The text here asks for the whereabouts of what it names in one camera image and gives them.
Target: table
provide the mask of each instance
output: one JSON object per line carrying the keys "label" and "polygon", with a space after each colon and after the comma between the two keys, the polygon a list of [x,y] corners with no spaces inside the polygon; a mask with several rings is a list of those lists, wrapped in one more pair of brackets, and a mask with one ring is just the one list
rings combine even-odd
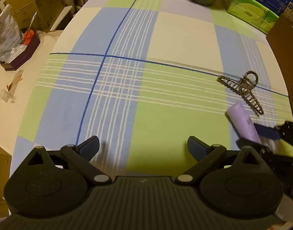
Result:
{"label": "table", "polygon": [[[32,90],[59,35],[60,30],[39,34],[40,45],[33,56],[19,68],[24,70],[23,80],[15,91],[15,103],[11,103],[11,99],[5,103],[0,98],[0,147],[10,155],[13,155],[17,133]],[[17,71],[6,72],[0,65],[0,94],[10,85]]]}
{"label": "table", "polygon": [[91,163],[115,175],[177,176],[196,161],[194,135],[238,149],[225,111],[241,97],[220,74],[259,75],[264,109],[254,122],[292,120],[287,89],[265,35],[227,14],[188,0],[89,0],[61,34],[32,91],[11,173],[30,150],[58,150],[97,135]]}

